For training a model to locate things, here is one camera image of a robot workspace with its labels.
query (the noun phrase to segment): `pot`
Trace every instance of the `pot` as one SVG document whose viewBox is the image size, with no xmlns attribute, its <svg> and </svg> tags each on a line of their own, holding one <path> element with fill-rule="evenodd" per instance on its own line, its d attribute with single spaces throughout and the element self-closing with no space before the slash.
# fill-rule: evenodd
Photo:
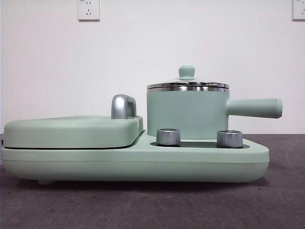
<svg viewBox="0 0 305 229">
<path fill-rule="evenodd" d="M 194 78 L 195 69 L 179 68 L 179 78 L 147 86 L 147 133 L 179 129 L 181 139 L 216 139 L 228 129 L 229 115 L 279 118 L 280 99 L 229 100 L 229 85 Z"/>
</svg>

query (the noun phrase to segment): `appliance base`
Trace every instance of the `appliance base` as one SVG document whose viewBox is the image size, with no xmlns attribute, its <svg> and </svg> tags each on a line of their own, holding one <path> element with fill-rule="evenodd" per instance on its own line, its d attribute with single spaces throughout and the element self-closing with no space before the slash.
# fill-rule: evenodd
<svg viewBox="0 0 305 229">
<path fill-rule="evenodd" d="M 14 176 L 53 181 L 181 181 L 241 183 L 261 178 L 269 164 L 267 147 L 244 139 L 248 148 L 153 146 L 143 132 L 125 148 L 2 148 L 3 167 Z M 216 140 L 196 140 L 196 142 Z"/>
</svg>

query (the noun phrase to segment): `glass lid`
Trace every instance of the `glass lid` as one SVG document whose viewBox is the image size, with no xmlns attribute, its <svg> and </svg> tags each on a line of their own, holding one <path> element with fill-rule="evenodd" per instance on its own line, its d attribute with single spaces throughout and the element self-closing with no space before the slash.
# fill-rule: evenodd
<svg viewBox="0 0 305 229">
<path fill-rule="evenodd" d="M 195 68 L 190 65 L 184 65 L 179 68 L 179 78 L 172 81 L 151 84 L 147 89 L 163 88 L 163 87 L 217 87 L 229 89 L 229 85 L 224 83 L 205 82 L 198 78 L 194 78 Z"/>
</svg>

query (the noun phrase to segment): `electrical socket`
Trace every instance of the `electrical socket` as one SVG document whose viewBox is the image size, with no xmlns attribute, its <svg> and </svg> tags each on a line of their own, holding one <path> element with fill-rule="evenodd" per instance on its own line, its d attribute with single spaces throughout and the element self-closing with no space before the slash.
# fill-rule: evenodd
<svg viewBox="0 0 305 229">
<path fill-rule="evenodd" d="M 78 0 L 79 21 L 100 20 L 100 0 Z"/>
<path fill-rule="evenodd" d="M 305 21 L 305 0 L 293 0 L 292 19 L 294 21 Z"/>
</svg>

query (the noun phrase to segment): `lid knob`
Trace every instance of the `lid knob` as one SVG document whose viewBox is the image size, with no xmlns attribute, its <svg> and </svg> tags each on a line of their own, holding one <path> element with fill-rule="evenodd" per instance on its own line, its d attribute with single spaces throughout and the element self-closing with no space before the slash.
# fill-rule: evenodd
<svg viewBox="0 0 305 229">
<path fill-rule="evenodd" d="M 184 65 L 179 68 L 180 80 L 194 79 L 195 68 L 191 65 Z"/>
</svg>

